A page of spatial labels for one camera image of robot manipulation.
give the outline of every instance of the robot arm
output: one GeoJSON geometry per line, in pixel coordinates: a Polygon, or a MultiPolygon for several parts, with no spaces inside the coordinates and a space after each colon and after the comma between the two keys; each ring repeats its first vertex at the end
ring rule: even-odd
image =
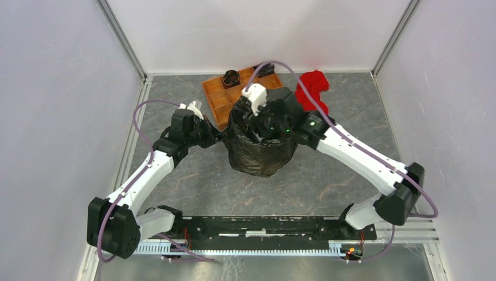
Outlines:
{"type": "Polygon", "coordinates": [[[346,221],[347,226],[360,230],[382,220],[394,225],[405,223],[420,194],[396,171],[407,174],[421,185],[424,172],[421,165],[413,163],[407,166],[378,153],[351,136],[332,118],[330,120],[334,128],[330,127],[319,112],[304,112],[294,94],[287,88],[266,90],[260,84],[253,84],[248,92],[243,92],[242,99],[250,111],[245,115],[246,121],[262,138],[275,139],[281,134],[290,134],[298,143],[310,146],[349,166],[380,192],[345,209],[340,219],[346,221]],[[336,130],[351,139],[353,145],[336,130]],[[386,168],[358,147],[385,160],[395,170],[386,168]]]}
{"type": "Polygon", "coordinates": [[[170,231],[174,219],[182,216],[178,210],[159,206],[153,212],[137,215],[144,200],[158,183],[186,157],[192,146],[207,148],[221,140],[223,135],[215,129],[194,101],[189,106],[181,105],[172,116],[171,126],[153,144],[153,161],[149,163],[151,153],[131,177],[106,199],[95,197],[88,206],[87,242],[96,246],[98,234],[106,212],[119,196],[113,209],[111,219],[107,222],[102,238],[102,249],[121,258],[128,258],[138,243],[160,232],[170,231]],[[139,178],[138,174],[147,166],[139,178]],[[126,186],[130,189],[124,193],[126,186]]]}

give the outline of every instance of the wooden tray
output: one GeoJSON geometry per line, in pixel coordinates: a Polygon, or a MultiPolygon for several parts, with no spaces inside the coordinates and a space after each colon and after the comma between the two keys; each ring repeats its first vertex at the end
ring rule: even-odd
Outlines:
{"type": "MultiPolygon", "coordinates": [[[[220,131],[224,130],[229,120],[229,113],[233,104],[241,97],[241,90],[246,86],[253,74],[252,67],[239,70],[241,85],[224,89],[221,83],[222,76],[202,82],[203,91],[206,95],[208,105],[212,110],[213,117],[220,131]]],[[[277,89],[283,86],[277,74],[270,74],[262,78],[255,77],[254,83],[259,83],[267,89],[277,89]]]]}

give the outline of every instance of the gray floor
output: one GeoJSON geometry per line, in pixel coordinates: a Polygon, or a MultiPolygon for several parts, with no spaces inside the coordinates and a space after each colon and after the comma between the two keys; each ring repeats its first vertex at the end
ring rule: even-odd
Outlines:
{"type": "MultiPolygon", "coordinates": [[[[213,120],[201,87],[211,76],[155,77],[149,99],[204,103],[203,113],[213,120]]],[[[327,74],[330,90],[322,100],[329,114],[354,136],[379,152],[398,159],[383,105],[369,74],[327,74]]],[[[281,74],[284,85],[295,80],[281,74]]],[[[150,104],[142,129],[154,140],[170,124],[174,108],[150,104]]],[[[136,146],[131,171],[147,154],[144,142],[136,146]]],[[[185,215],[339,215],[345,206],[364,200],[376,190],[337,160],[299,146],[293,159],[268,179],[232,170],[221,144],[193,148],[190,155],[164,179],[144,202],[141,212],[160,204],[185,215]]],[[[366,256],[382,245],[367,245],[366,256]]],[[[432,280],[422,245],[394,245],[389,253],[362,265],[346,266],[337,258],[216,257],[216,263],[169,265],[156,256],[115,259],[97,280],[432,280]]]]}
{"type": "MultiPolygon", "coordinates": [[[[161,76],[153,79],[149,99],[204,103],[202,112],[213,116],[201,82],[211,76],[161,76]]],[[[379,152],[398,159],[388,121],[369,74],[327,74],[330,90],[322,100],[329,115],[379,152]]],[[[290,89],[296,82],[280,74],[290,89]]],[[[169,126],[174,108],[164,104],[146,107],[142,130],[152,140],[169,126]]],[[[146,157],[148,148],[138,141],[132,170],[146,157]]],[[[339,215],[345,206],[377,191],[365,179],[335,159],[299,146],[292,160],[268,179],[234,171],[228,151],[219,143],[208,149],[193,148],[178,167],[144,202],[142,211],[160,204],[185,215],[339,215]]]]}

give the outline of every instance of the red cloth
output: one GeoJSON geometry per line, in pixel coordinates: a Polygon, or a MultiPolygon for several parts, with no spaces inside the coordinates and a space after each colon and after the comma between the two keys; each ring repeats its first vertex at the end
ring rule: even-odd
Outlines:
{"type": "MultiPolygon", "coordinates": [[[[321,101],[321,92],[329,89],[329,82],[325,78],[324,73],[315,70],[301,74],[299,78],[310,93],[310,96],[317,102],[326,114],[329,114],[329,108],[321,101]]],[[[303,106],[303,110],[317,110],[317,108],[315,108],[315,106],[306,97],[299,84],[296,86],[295,96],[298,102],[303,106]]]]}

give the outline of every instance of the wall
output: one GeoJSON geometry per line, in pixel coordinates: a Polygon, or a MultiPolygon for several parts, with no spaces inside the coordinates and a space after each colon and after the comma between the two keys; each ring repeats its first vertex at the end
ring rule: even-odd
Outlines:
{"type": "Polygon", "coordinates": [[[378,78],[404,160],[426,167],[453,280],[494,272],[494,11],[494,1],[422,1],[378,78]]]}
{"type": "Polygon", "coordinates": [[[74,280],[140,87],[95,1],[0,4],[0,280],[74,280]]]}
{"type": "Polygon", "coordinates": [[[149,73],[370,70],[408,0],[108,0],[149,73]]]}

